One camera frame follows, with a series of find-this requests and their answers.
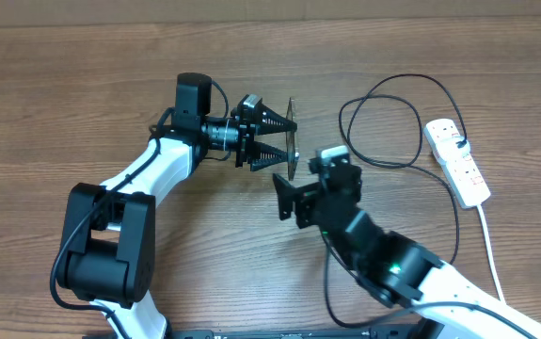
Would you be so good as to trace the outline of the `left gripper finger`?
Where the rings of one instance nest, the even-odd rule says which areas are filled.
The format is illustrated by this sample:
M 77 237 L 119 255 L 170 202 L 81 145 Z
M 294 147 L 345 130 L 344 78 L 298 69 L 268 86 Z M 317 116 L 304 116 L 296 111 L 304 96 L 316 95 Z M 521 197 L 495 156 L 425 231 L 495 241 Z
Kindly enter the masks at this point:
M 258 171 L 288 161 L 288 153 L 262 142 L 255 141 L 250 154 L 250 170 Z
M 296 131 L 296 122 L 280 116 L 263 103 L 256 105 L 256 134 L 258 136 Z

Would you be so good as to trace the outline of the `black Galaxy phone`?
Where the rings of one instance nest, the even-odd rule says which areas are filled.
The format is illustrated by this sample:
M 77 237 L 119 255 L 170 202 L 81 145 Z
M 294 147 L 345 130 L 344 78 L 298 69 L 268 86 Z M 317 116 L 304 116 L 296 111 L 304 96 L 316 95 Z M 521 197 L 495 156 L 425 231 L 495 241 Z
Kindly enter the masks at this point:
M 294 125 L 297 125 L 295 121 L 296 107 L 294 98 L 289 99 L 286 119 L 289 122 L 292 122 Z M 286 133 L 286 146 L 287 146 L 287 175 L 288 180 L 292 181 L 295 176 L 298 160 L 299 160 L 299 150 L 298 150 L 298 139 L 297 139 L 297 128 Z

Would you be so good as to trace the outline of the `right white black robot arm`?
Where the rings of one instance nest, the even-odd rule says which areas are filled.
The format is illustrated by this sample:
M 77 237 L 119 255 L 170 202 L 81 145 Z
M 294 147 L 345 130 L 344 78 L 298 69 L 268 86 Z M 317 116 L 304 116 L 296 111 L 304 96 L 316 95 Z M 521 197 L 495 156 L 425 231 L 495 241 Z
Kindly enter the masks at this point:
M 387 307 L 401 305 L 382 321 L 417 314 L 452 338 L 541 338 L 541 323 L 488 295 L 420 243 L 377 226 L 358 207 L 359 167 L 314 171 L 318 181 L 301 187 L 274 175 L 279 217 L 295 216 L 299 228 L 318 227 L 328 252 L 363 289 Z

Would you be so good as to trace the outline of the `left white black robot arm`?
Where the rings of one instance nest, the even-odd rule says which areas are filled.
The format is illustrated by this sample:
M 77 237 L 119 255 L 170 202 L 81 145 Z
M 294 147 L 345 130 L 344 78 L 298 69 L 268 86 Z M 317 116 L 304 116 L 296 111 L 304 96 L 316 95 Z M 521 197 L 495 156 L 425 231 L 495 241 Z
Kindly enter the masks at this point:
M 179 74 L 175 104 L 151 126 L 146 150 L 118 175 L 99 185 L 80 183 L 69 194 L 50 294 L 64 309 L 104 315 L 115 338 L 171 337 L 170 322 L 150 292 L 156 209 L 210 151 L 253 171 L 285 163 L 294 176 L 294 104 L 280 115 L 248 94 L 213 117 L 212 91 L 218 87 L 206 74 Z

